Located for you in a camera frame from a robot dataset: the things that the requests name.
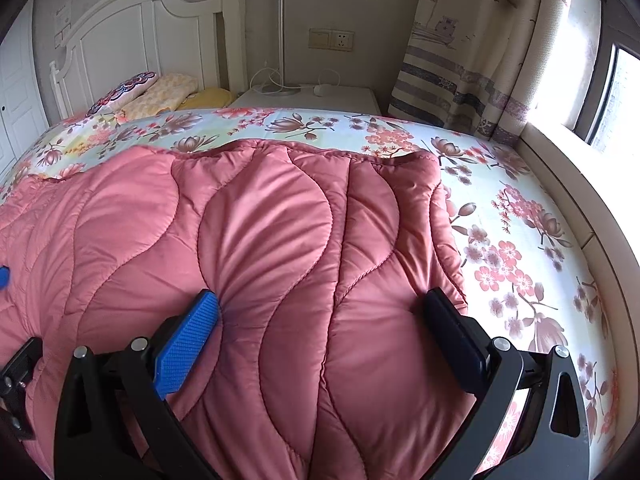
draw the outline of comforter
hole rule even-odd
[[[201,288],[220,320],[169,402],[225,479],[418,478],[473,400],[415,311],[434,286],[466,309],[428,152],[137,146],[66,180],[23,179],[0,207],[0,254],[0,362],[44,340],[26,447],[50,475],[73,349],[151,336]]]

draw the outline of wall socket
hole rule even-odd
[[[354,33],[348,30],[310,28],[309,48],[327,48],[350,52],[353,50],[353,35]]]

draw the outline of wooden headboard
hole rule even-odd
[[[228,86],[247,90],[244,0],[101,0],[74,24],[62,45],[64,66],[49,66],[60,116],[88,110],[109,90],[148,70],[179,72],[199,88],[220,86],[216,13],[225,24]]]

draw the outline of bed post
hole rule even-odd
[[[62,97],[62,90],[60,89],[60,83],[56,78],[59,70],[56,68],[55,61],[52,61],[49,63],[49,70],[50,70],[49,78],[51,79],[51,88],[53,88],[53,95],[56,98],[56,104],[58,105],[58,113],[60,114],[60,119],[68,119],[69,113],[66,111],[65,100]]]
[[[222,0],[222,17],[225,20],[229,90],[239,94],[248,89],[244,44],[244,0]]]

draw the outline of mattress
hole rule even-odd
[[[433,153],[462,260],[468,314],[517,348],[570,350],[590,427],[591,477],[612,453],[620,392],[606,313],[559,209],[510,148],[424,124],[292,108],[185,110],[118,125],[111,116],[63,121],[21,157],[0,187],[5,200],[28,174],[66,178],[136,144],[182,153],[242,138],[296,140],[383,158]],[[514,396],[481,468],[504,453],[526,391]]]

